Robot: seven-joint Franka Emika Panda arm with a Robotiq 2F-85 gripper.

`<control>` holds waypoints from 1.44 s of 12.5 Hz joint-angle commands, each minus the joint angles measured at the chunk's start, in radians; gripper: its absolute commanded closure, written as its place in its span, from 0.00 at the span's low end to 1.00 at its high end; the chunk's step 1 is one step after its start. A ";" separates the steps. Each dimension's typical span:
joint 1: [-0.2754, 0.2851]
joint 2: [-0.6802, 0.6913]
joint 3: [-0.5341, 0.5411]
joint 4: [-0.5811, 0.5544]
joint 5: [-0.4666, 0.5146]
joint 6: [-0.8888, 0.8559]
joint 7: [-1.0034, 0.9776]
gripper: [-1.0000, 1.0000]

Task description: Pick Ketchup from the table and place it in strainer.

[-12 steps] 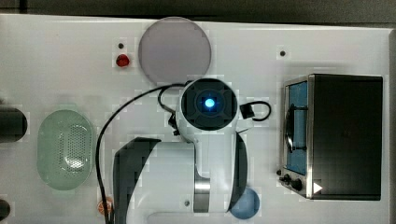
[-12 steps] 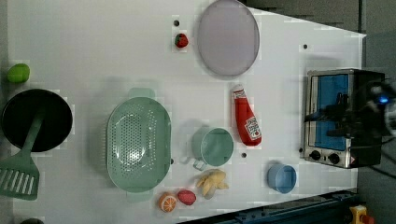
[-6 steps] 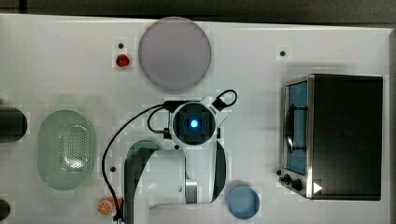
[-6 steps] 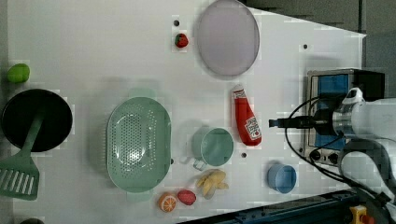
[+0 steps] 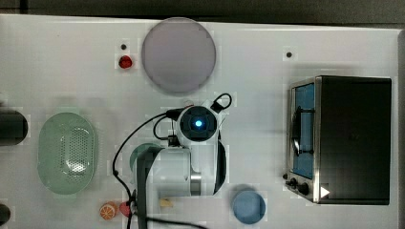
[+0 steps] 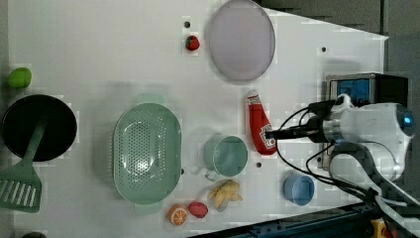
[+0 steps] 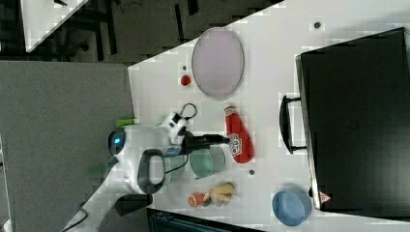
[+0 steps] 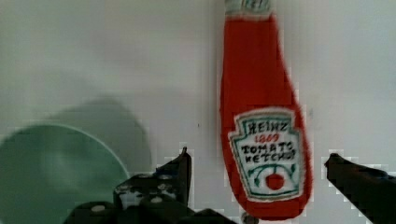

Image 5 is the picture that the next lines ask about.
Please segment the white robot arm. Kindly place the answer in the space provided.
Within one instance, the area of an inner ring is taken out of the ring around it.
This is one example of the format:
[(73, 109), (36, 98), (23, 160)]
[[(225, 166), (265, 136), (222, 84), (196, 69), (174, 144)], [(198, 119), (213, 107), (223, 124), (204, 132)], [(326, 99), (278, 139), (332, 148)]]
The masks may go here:
[(199, 106), (173, 109), (163, 116), (175, 122), (166, 147), (150, 146), (133, 163), (139, 229), (158, 222), (160, 199), (213, 196), (226, 177), (226, 155), (221, 140), (225, 106), (215, 99)]

